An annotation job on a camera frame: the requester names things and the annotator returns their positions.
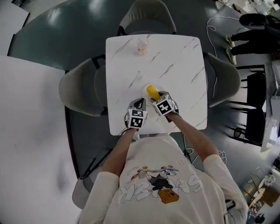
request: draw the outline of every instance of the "white table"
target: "white table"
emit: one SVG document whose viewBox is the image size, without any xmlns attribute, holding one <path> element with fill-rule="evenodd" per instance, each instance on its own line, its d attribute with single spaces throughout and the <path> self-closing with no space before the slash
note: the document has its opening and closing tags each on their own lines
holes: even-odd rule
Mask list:
<svg viewBox="0 0 280 224">
<path fill-rule="evenodd" d="M 112 37 L 106 40 L 106 83 L 109 125 L 112 135 L 126 127 L 124 115 L 129 103 L 142 97 L 148 84 L 168 91 L 179 106 L 184 120 L 196 127 L 207 126 L 207 88 L 200 40 L 196 37 L 152 34 L 148 53 L 140 56 L 137 40 L 142 35 Z M 151 106 L 139 134 L 171 133 L 179 129 L 168 123 Z"/>
</svg>

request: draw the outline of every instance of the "forearm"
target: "forearm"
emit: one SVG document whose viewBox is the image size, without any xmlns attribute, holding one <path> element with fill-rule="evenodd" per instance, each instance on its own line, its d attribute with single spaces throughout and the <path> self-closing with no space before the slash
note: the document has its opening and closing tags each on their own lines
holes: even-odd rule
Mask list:
<svg viewBox="0 0 280 224">
<path fill-rule="evenodd" d="M 182 131 L 191 147 L 201 158 L 202 162 L 208 156 L 218 154 L 216 146 L 202 132 L 174 113 L 169 113 L 166 116 Z"/>
<path fill-rule="evenodd" d="M 127 152 L 135 132 L 136 129 L 129 129 L 125 132 L 121 140 L 106 159 L 102 171 L 110 172 L 117 176 L 121 175 L 124 164 L 126 163 Z"/>
</svg>

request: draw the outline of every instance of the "yellow object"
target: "yellow object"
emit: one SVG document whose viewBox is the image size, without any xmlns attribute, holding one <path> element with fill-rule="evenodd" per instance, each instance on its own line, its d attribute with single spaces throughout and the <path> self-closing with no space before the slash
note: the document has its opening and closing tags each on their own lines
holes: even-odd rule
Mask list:
<svg viewBox="0 0 280 224">
<path fill-rule="evenodd" d="M 147 88 L 147 93 L 150 95 L 151 98 L 153 98 L 155 101 L 159 100 L 161 96 L 159 95 L 157 89 L 153 85 L 149 85 Z"/>
</svg>

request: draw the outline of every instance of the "sleeve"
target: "sleeve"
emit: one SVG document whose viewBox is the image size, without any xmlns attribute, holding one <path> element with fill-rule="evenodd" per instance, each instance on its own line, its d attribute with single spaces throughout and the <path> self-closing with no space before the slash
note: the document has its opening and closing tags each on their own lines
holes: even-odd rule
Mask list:
<svg viewBox="0 0 280 224">
<path fill-rule="evenodd" d="M 248 205 L 239 189 L 234 182 L 228 168 L 218 155 L 207 157 L 204 162 L 204 171 L 221 187 L 226 200 L 235 202 L 235 208 L 241 211 L 244 223 L 247 220 Z"/>
<path fill-rule="evenodd" d="M 96 177 L 79 224 L 103 223 L 118 188 L 119 177 L 117 175 L 100 172 Z"/>
</svg>

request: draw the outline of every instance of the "black pants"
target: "black pants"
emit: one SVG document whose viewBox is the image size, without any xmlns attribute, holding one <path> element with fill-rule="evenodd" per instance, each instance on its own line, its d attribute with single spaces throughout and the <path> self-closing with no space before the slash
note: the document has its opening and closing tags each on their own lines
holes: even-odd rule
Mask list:
<svg viewBox="0 0 280 224">
<path fill-rule="evenodd" d="M 277 52 L 280 45 L 277 39 L 267 30 L 249 30 L 231 37 L 232 41 L 249 41 L 231 49 L 232 55 L 267 54 Z"/>
</svg>

